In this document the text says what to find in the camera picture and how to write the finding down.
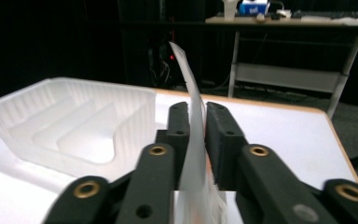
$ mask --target white paper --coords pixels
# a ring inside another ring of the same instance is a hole
[[[170,42],[190,94],[190,138],[179,184],[175,206],[175,224],[226,223],[225,197],[219,195],[213,184],[212,172],[207,167],[204,145],[205,104],[202,102],[185,52]]]

